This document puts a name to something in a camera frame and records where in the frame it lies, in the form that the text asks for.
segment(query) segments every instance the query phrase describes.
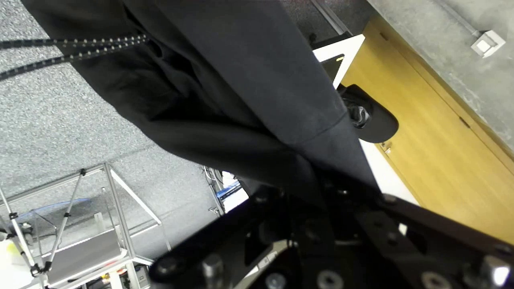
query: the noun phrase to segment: wooden surface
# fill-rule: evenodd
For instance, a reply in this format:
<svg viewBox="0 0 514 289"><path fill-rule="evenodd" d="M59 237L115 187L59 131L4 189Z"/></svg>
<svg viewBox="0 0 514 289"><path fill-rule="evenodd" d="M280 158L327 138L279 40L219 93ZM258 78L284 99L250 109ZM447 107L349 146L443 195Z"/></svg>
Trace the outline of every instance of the wooden surface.
<svg viewBox="0 0 514 289"><path fill-rule="evenodd" d="M514 244L512 158L382 19L364 35L343 83L398 117L380 146L391 166L420 205Z"/></svg>

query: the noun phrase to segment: black cloth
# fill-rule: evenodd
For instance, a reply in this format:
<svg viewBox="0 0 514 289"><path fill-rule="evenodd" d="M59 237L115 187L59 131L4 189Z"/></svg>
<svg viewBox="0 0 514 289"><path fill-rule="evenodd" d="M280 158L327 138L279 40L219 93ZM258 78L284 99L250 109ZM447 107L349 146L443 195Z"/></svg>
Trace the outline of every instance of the black cloth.
<svg viewBox="0 0 514 289"><path fill-rule="evenodd" d="M316 170L373 187L345 105L276 0L22 3L49 36L150 36L73 67L163 149L298 195L319 189Z"/></svg>

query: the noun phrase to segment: wooden panel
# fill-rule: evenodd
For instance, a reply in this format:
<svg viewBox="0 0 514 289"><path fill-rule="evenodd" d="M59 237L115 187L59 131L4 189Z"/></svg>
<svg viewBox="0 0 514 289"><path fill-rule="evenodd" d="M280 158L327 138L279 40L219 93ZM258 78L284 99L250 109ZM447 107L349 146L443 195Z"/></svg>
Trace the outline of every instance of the wooden panel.
<svg viewBox="0 0 514 289"><path fill-rule="evenodd" d="M514 244L512 160L489 147L494 142L486 131L391 40L380 19L370 20L364 35L343 83L357 83L398 117L399 130L385 154L391 166L420 205Z"/></svg>

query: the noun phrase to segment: black machine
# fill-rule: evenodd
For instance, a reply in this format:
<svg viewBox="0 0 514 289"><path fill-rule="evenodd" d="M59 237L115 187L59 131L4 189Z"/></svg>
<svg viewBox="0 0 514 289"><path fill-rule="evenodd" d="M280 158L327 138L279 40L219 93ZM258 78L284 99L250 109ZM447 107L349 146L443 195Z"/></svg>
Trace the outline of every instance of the black machine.
<svg viewBox="0 0 514 289"><path fill-rule="evenodd" d="M512 245L398 197L341 183L324 183L320 207L259 187L155 260L149 269L153 285L232 287L272 242L285 240L250 287L514 287Z"/></svg>

